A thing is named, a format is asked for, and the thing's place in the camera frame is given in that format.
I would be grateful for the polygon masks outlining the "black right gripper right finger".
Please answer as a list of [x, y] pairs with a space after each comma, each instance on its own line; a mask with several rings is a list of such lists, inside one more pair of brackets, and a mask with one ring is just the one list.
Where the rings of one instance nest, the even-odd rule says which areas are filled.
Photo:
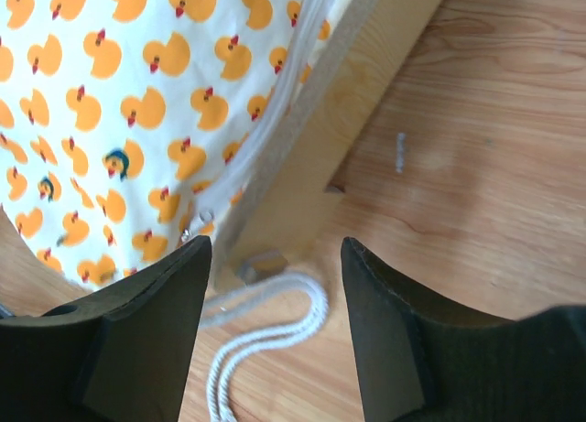
[[469, 308], [345, 238], [342, 282], [368, 421], [582, 421], [585, 308], [510, 320]]

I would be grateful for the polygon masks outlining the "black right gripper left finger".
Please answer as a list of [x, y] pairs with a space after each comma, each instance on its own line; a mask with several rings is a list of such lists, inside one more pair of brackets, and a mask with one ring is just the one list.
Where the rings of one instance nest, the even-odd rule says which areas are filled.
[[4, 421], [175, 421], [212, 262], [208, 237], [39, 317], [1, 320]]

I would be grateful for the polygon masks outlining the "duck print bed cover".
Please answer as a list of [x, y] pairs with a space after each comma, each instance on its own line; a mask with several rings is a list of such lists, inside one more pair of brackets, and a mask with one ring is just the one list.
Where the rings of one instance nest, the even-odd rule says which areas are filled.
[[88, 295], [211, 241], [348, 3], [1, 0], [19, 237]]

